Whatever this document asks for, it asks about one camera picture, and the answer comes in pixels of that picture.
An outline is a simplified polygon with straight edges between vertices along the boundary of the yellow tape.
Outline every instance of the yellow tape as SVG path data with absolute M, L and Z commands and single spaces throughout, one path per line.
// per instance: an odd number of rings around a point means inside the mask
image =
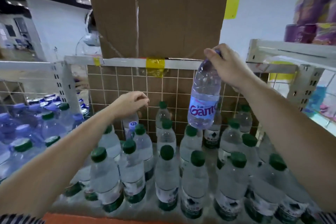
M 165 59 L 163 58 L 146 59 L 147 75 L 162 78 L 164 69 L 165 69 Z
M 234 19 L 237 15 L 239 0 L 226 0 L 224 19 Z
M 93 58 L 93 62 L 94 62 L 94 65 L 95 65 L 95 66 L 100 66 L 100 60 L 99 60 L 99 58 L 94 57 L 94 58 Z
M 271 64 L 293 65 L 293 63 L 288 62 L 288 61 L 273 61 L 273 62 L 271 62 Z M 291 82 L 294 77 L 295 77 L 295 73 L 294 74 L 275 74 L 275 73 L 271 73 L 271 74 L 269 74 L 268 80 L 273 81 L 273 80 L 276 79 L 277 82 L 279 80 L 286 80 L 288 82 Z

